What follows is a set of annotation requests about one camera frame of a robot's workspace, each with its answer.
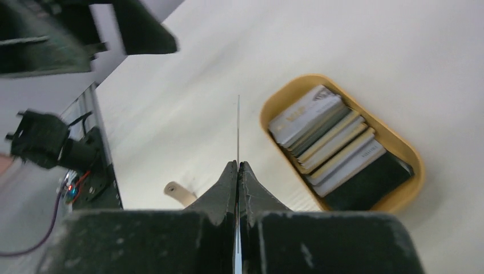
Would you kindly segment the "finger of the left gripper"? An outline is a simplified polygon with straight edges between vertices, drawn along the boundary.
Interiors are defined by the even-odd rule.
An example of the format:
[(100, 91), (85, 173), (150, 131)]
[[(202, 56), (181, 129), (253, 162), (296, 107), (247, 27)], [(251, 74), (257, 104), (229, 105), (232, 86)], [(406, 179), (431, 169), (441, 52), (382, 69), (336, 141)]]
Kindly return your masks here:
[(111, 2), (127, 55), (172, 54), (176, 38), (149, 12), (141, 1)]

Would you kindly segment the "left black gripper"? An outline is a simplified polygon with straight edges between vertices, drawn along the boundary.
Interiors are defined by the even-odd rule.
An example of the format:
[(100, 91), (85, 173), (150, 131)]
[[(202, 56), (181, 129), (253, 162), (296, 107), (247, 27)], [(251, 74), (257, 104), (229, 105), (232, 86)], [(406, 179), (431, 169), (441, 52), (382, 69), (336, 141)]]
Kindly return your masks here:
[[(100, 40), (91, 1), (1, 1), (1, 77), (27, 78), (90, 72), (91, 62), (106, 50)], [(71, 123), (50, 113), (25, 110), (5, 136), (10, 155), (44, 169), (60, 166), (87, 171), (99, 159), (99, 148), (86, 134), (89, 111)], [(86, 141), (70, 138), (81, 123)]]

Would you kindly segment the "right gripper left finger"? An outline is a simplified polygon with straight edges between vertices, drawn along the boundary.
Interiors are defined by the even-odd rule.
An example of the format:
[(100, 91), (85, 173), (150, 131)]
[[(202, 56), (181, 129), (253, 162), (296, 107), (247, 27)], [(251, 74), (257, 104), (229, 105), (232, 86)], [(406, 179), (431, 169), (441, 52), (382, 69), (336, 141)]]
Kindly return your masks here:
[(76, 211), (37, 273), (233, 273), (237, 163), (186, 209)]

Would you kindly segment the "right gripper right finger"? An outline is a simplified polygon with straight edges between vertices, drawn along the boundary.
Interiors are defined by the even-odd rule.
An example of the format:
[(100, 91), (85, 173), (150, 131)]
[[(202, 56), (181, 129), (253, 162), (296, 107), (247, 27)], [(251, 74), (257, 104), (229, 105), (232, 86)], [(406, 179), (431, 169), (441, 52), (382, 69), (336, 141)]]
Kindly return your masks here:
[(364, 211), (296, 212), (239, 168), (243, 273), (424, 273), (404, 225)]

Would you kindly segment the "black card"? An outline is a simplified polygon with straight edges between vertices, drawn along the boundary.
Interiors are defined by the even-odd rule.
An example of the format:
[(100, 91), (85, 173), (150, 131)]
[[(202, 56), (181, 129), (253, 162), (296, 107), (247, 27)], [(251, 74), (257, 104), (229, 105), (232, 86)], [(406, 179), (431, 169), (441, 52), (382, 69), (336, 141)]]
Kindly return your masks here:
[[(240, 95), (237, 96), (237, 119), (236, 119), (236, 171), (240, 168)], [(241, 254), (241, 233), (240, 233), (240, 213), (239, 213), (239, 184), (238, 175), (236, 175), (236, 250), (235, 250), (235, 271), (234, 273), (243, 273), (243, 261)]]

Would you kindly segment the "wooden card tray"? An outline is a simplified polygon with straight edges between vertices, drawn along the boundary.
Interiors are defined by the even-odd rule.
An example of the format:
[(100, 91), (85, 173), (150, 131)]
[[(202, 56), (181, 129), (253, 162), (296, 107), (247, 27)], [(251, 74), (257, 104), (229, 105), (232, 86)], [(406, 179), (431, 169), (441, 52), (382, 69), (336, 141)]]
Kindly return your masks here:
[(197, 196), (194, 193), (175, 181), (166, 184), (164, 194), (175, 199), (184, 207), (190, 206), (197, 200)]

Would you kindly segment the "tan oval card holder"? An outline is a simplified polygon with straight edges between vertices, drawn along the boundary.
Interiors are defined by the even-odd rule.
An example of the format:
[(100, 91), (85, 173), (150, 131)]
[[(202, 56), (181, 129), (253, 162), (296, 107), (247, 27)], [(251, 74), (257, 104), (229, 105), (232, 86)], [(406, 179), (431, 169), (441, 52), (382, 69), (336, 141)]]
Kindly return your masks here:
[(360, 112), (366, 119), (368, 125), (376, 130), (376, 140), (378, 140), (389, 152), (409, 164), (414, 172), (412, 178), (400, 184), (392, 192), (385, 195), (376, 203), (371, 210), (388, 213), (396, 213), (411, 202), (413, 202), (422, 190), (426, 182), (425, 164), (419, 152), (398, 133), (388, 127), (381, 119), (368, 112), (361, 104), (356, 101), (351, 94), (342, 89), (336, 82), (321, 74), (304, 74), (289, 81), (285, 86), (275, 92), (263, 104), (259, 121), (260, 126), (265, 132), (267, 138), (278, 149), (280, 155), (285, 158), (286, 162), (291, 165), (293, 173), (296, 175), (301, 184), (310, 193), (314, 202), (319, 209), (331, 211), (325, 200), (316, 195), (308, 183), (304, 182), (300, 172), (293, 164), (283, 150), (277, 145), (271, 136), (268, 128), (269, 122), (283, 112), (286, 108), (298, 101), (314, 86), (324, 85), (336, 94), (342, 97), (342, 100), (352, 109)]

